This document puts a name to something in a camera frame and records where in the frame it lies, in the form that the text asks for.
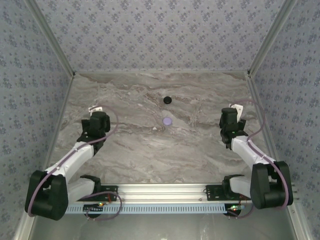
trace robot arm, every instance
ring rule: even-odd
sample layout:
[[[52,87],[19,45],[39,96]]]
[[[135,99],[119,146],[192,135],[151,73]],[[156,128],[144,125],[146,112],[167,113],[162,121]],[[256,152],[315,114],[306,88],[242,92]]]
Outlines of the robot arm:
[[[219,123],[220,135],[226,148],[237,153],[250,167],[252,174],[251,179],[243,175],[226,176],[222,182],[225,195],[242,194],[250,198],[257,209],[282,206],[286,195],[281,178],[269,162],[264,159],[266,154],[250,139],[248,140],[248,134],[244,131],[246,121],[240,119],[241,112],[242,106],[239,108],[239,105],[222,109]],[[289,192],[287,205],[291,205],[293,193],[289,167],[284,161],[276,161],[270,157],[268,159],[279,168],[283,175]]]
[[[81,120],[81,124],[82,134],[73,148],[53,166],[45,171],[37,170],[31,175],[25,202],[26,212],[39,183],[55,169],[39,189],[32,204],[32,214],[59,220],[65,214],[69,203],[100,192],[101,182],[97,177],[83,175],[73,183],[69,181],[76,171],[103,146],[104,140],[85,144],[106,136],[110,131],[110,118],[99,108],[98,111],[91,112],[90,119]]]

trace marble surface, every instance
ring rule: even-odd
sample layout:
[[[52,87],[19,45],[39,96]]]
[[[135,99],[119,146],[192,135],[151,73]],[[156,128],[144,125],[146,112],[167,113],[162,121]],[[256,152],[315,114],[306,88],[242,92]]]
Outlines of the marble surface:
[[[164,104],[165,96],[172,97]],[[225,175],[250,175],[245,162],[221,141],[221,109],[249,98],[244,73],[80,73],[75,76],[63,122],[50,159],[63,157],[80,136],[88,107],[112,106],[119,129],[75,174],[102,183],[216,183]],[[106,111],[111,127],[116,118]],[[164,126],[163,118],[173,120]],[[259,129],[255,108],[242,118],[250,134]],[[253,139],[266,150],[263,136]]]

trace patterned wallpaper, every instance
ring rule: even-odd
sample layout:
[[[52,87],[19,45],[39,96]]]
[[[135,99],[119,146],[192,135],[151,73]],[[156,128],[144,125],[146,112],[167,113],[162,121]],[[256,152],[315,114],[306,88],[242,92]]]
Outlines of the patterned wallpaper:
[[[73,70],[246,70],[283,0],[37,0]]]
[[[69,84],[23,0],[0,1],[0,240],[13,237]]]
[[[320,239],[320,2],[299,0],[255,78],[280,159]]]

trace purple circular object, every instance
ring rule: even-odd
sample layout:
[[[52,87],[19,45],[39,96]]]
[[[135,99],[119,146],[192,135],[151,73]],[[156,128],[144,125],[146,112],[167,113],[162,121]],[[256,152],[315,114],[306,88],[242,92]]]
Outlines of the purple circular object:
[[[167,116],[162,120],[162,122],[163,122],[164,125],[169,126],[169,125],[172,124],[172,119]]]

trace black disc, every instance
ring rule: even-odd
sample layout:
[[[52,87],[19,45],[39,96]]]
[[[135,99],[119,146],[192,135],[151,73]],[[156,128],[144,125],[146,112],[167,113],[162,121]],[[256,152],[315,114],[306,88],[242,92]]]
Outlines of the black disc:
[[[163,102],[164,102],[165,104],[170,104],[170,103],[172,102],[172,99],[171,99],[171,97],[166,96],[166,97],[163,99]]]

